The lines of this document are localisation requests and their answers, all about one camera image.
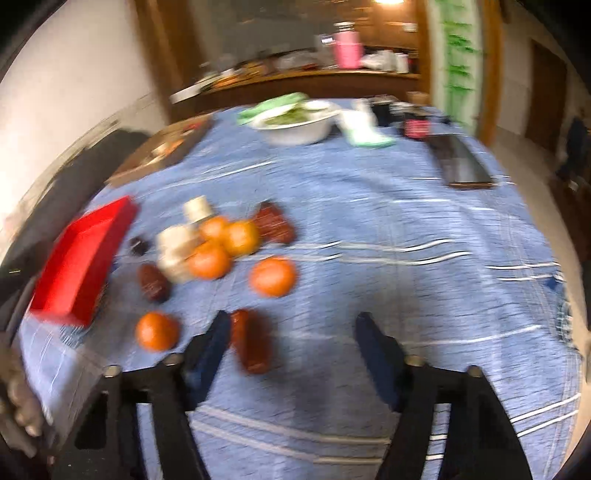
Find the white wall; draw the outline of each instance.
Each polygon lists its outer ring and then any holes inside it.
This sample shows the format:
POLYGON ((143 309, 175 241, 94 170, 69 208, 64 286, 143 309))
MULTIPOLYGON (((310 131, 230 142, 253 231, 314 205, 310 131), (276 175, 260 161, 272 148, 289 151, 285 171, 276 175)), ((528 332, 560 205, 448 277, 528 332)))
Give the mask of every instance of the white wall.
POLYGON ((76 139, 155 90, 126 0, 68 0, 0 83, 0 228, 76 139))
POLYGON ((567 98, 558 156, 563 157, 564 136, 573 115, 591 98, 582 79, 554 37, 515 0, 508 0, 511 23, 504 24, 504 66, 501 113, 497 125, 523 135, 530 113, 532 62, 531 39, 563 59, 568 68, 567 98))

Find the orange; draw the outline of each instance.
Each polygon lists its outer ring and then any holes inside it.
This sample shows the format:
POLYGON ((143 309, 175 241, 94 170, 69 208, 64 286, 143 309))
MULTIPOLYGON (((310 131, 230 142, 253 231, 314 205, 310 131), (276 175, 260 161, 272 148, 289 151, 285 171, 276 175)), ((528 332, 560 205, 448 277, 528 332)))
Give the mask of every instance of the orange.
POLYGON ((261 260, 251 270, 251 288, 264 297, 287 295, 296 284, 297 270, 291 260, 269 257, 261 260))
POLYGON ((199 225, 197 230, 203 238, 203 240, 216 240, 218 242, 223 241, 224 231, 230 225, 228 219, 222 215, 212 217, 205 220, 199 225))
POLYGON ((232 269, 232 259, 223 246, 210 240, 193 251, 187 259, 187 267, 197 278, 215 280, 232 269))
POLYGON ((153 352, 170 350, 178 342, 178 323, 161 312, 149 312, 135 326, 140 346, 153 352))
POLYGON ((253 254, 260 246, 258 228, 250 220, 234 222, 224 232, 224 247, 233 257, 253 254))

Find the table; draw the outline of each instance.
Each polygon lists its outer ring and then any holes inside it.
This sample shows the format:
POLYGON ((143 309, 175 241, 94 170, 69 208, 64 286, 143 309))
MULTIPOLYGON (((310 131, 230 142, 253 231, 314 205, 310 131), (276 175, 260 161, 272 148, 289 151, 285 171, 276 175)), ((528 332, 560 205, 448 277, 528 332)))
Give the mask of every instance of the table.
MULTIPOLYGON (((269 147, 237 126, 238 111, 218 112, 182 163, 105 188, 88 206, 132 195, 141 211, 127 238, 183 223, 182 204, 198 195, 232 218, 273 199, 296 225, 298 241, 288 249, 265 247, 220 281, 175 286, 162 305, 183 324, 179 351, 219 309, 261 309, 274 325, 273 370, 245 376, 229 351, 210 397, 190 414, 212 478, 374 477, 397 417, 377 397, 353 340, 352 322, 363 310, 437 367, 480 365, 514 422, 534 479, 553 475, 577 413, 580 360, 559 338, 560 266, 493 156, 464 137, 498 186, 458 191, 439 178, 422 142, 399 138, 369 150, 334 134, 316 145, 269 147), (270 254, 289 256, 300 272, 296 289, 282 299, 261 299, 248 288, 254 261, 270 254), (552 289, 547 283, 555 278, 552 289)), ((460 132, 443 124, 433 129, 460 132)), ((23 321, 31 383, 62 433, 106 365, 136 369, 162 357, 134 339, 136 321, 154 309, 135 270, 156 254, 137 259, 122 245, 105 308, 78 348, 61 343, 55 326, 23 321)), ((140 413, 156 479, 150 412, 140 413)), ((436 412, 427 479, 436 478, 447 413, 436 412)))

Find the phone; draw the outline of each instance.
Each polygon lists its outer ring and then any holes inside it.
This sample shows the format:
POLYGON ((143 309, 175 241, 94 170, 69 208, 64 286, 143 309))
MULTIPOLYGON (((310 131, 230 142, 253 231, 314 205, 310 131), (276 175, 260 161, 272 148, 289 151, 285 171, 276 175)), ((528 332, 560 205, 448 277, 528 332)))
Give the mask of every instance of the phone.
POLYGON ((490 189, 495 182, 458 135, 428 135, 425 142, 443 178, 455 189, 490 189))

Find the brown bottle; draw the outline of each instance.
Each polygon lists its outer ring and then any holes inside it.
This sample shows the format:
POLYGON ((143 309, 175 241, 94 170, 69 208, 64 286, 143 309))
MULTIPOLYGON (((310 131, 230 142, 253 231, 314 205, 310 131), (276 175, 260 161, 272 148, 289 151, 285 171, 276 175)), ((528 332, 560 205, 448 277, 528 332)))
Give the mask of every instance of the brown bottle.
POLYGON ((155 264, 144 263, 139 266, 138 282, 148 300, 163 303, 170 298, 172 285, 155 264))
POLYGON ((232 346, 244 369, 254 375, 271 366, 271 336, 267 323, 253 310, 232 312, 232 346))

